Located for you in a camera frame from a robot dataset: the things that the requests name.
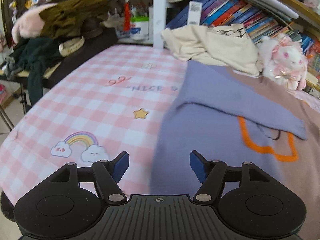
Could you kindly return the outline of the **purple and mauve sweater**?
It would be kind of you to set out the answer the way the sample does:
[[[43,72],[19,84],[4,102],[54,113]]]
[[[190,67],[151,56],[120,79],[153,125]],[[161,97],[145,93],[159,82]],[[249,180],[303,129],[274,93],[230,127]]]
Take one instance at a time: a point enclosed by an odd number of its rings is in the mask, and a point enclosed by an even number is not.
[[[230,166],[253,162],[306,205],[303,239],[319,239],[319,113],[266,77],[189,61],[165,114],[150,179],[152,194],[194,195],[190,153]]]

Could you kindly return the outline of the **pink checkered cartoon desk mat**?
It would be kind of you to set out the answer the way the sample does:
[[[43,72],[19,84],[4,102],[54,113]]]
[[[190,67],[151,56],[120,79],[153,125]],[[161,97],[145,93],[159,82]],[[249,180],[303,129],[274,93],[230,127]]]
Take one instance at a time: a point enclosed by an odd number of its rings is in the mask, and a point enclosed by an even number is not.
[[[150,194],[163,118],[188,62],[166,50],[112,46],[51,89],[1,145],[1,188],[12,203],[65,163],[91,166],[126,151],[127,194]]]

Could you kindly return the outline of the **cream printed garment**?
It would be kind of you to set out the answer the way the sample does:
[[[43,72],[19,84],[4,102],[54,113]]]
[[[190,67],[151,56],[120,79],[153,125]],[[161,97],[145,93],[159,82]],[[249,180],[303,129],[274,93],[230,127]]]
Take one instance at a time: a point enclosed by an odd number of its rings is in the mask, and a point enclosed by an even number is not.
[[[181,61],[199,61],[259,76],[258,50],[243,24],[207,27],[186,25],[161,32],[165,46]]]

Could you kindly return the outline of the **black yamaha keyboard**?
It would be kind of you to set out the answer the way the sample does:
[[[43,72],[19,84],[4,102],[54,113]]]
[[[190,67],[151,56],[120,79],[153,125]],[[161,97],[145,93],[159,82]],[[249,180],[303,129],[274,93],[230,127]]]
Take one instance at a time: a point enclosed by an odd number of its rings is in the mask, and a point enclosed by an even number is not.
[[[102,34],[85,40],[84,45],[76,52],[67,57],[55,59],[53,63],[50,63],[42,77],[41,86],[43,88],[53,88],[76,68],[117,42],[115,29],[103,27]]]

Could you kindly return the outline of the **cream white wristband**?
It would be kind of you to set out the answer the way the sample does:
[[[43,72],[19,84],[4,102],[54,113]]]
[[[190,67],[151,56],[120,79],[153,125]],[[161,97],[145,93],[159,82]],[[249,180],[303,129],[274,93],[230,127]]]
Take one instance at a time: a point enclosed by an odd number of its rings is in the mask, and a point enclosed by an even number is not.
[[[85,38],[75,37],[59,45],[59,53],[62,57],[67,57],[79,50],[85,43]]]

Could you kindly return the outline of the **pink white bunny plush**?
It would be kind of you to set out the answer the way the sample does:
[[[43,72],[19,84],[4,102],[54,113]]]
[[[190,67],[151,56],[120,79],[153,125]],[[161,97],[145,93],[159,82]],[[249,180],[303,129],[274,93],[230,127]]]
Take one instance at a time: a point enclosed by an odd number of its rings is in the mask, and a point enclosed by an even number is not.
[[[299,42],[284,34],[263,36],[258,45],[257,68],[287,90],[303,90],[306,87],[308,59]]]

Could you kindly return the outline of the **dark green garment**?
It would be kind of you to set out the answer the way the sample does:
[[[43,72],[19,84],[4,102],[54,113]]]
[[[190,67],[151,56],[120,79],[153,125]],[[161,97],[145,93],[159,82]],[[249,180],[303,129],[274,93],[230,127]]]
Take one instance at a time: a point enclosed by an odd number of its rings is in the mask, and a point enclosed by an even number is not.
[[[43,97],[41,82],[49,64],[62,57],[59,45],[58,40],[46,37],[21,38],[5,61],[4,74],[8,80],[22,71],[29,73],[27,89],[31,105]]]

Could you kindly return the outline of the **white green tub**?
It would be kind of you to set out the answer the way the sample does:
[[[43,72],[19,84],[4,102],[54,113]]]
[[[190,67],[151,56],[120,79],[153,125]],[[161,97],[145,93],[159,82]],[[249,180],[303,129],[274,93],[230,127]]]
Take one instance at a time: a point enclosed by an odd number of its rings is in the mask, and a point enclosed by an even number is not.
[[[130,19],[130,37],[136,41],[149,39],[148,16],[132,17]]]

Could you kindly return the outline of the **olive brown garment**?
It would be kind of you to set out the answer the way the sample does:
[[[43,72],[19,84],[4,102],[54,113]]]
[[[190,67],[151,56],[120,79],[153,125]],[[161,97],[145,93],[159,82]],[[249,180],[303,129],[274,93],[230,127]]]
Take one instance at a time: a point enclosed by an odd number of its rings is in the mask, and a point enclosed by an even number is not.
[[[42,37],[57,39],[79,30],[91,17],[107,16],[109,0],[67,0],[39,13],[44,21]]]

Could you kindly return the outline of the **red tassel ornament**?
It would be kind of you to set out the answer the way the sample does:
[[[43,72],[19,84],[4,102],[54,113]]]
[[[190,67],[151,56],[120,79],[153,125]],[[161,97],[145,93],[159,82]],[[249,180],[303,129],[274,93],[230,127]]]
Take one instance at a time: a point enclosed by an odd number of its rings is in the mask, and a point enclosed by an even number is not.
[[[123,25],[123,31],[130,31],[130,3],[129,0],[125,0],[124,3],[124,25]]]

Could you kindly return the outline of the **row of colourful books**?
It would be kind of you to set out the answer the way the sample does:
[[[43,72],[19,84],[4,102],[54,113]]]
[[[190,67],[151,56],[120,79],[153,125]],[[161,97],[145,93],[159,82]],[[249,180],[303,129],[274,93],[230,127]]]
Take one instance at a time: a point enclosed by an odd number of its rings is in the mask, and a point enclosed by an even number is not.
[[[319,42],[293,26],[292,19],[281,12],[268,10],[247,0],[192,0],[200,5],[188,5],[182,9],[167,27],[176,29],[187,25],[188,12],[201,9],[200,17],[193,24],[217,27],[221,25],[243,24],[255,44],[260,44],[264,36],[276,37],[279,33],[288,35],[301,44],[304,54],[310,49],[319,49]]]

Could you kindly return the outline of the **white box with barcode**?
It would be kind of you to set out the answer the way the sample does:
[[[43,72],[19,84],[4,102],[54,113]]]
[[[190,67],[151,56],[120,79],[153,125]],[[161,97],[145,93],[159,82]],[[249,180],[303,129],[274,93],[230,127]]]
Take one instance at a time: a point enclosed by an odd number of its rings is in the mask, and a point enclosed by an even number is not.
[[[196,1],[189,2],[187,25],[199,25],[202,14],[202,3]]]

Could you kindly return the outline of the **fluffy pink garment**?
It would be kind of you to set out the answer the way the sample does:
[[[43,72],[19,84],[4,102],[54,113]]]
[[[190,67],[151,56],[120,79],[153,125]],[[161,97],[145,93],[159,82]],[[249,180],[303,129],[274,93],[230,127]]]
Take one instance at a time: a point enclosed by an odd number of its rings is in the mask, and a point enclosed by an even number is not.
[[[55,5],[57,3],[48,3],[26,11],[12,28],[13,42],[18,44],[20,38],[39,37],[44,27],[44,21],[40,18],[39,13]]]

